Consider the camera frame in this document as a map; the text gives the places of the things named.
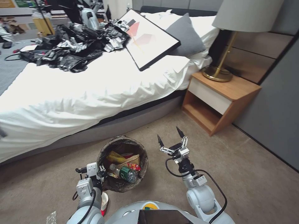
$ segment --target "headboard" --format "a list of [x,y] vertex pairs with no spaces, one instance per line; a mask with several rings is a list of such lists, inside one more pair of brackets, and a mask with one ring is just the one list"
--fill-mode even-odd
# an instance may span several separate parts
[[[172,13],[183,16],[186,13],[189,13],[191,17],[196,16],[215,16],[217,12],[214,11],[205,11],[205,10],[195,10],[195,9],[179,9],[179,8],[166,8],[166,7],[156,7],[156,6],[142,6],[140,12],[156,13],[156,12],[165,12],[169,9],[172,9]],[[220,30],[217,38],[215,39],[213,45],[209,50],[209,55],[212,57],[212,65],[217,65],[219,58],[226,46],[231,35],[229,30]]]

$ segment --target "gray lamp shade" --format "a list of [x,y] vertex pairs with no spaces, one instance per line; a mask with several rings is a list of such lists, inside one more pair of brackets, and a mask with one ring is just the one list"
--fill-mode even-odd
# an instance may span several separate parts
[[272,29],[283,0],[224,0],[213,26],[242,32]]

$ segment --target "wooden nightstand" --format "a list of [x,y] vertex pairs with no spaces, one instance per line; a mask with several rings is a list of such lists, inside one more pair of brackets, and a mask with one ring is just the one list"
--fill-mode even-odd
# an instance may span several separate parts
[[182,110],[212,136],[231,124],[260,89],[237,76],[216,82],[197,72],[191,77]]

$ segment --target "picture frame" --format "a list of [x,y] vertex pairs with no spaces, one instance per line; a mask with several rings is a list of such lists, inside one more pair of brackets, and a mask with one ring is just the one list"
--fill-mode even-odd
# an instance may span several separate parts
[[156,24],[130,9],[119,21],[124,21],[130,29],[130,39],[125,46],[139,71],[163,58],[181,45],[176,39]]

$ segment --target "wastebasket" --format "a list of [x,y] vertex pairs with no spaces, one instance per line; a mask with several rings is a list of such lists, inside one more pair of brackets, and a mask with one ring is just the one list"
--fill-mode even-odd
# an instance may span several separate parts
[[103,164],[106,169],[108,169],[109,162],[107,156],[111,151],[115,151],[118,154],[133,153],[134,155],[139,155],[141,171],[139,172],[139,178],[135,183],[129,183],[123,179],[116,179],[114,177],[108,176],[102,183],[103,191],[111,190],[115,192],[126,192],[135,188],[143,180],[147,167],[148,167],[148,157],[143,145],[125,135],[113,137],[100,151],[97,158],[99,164]]

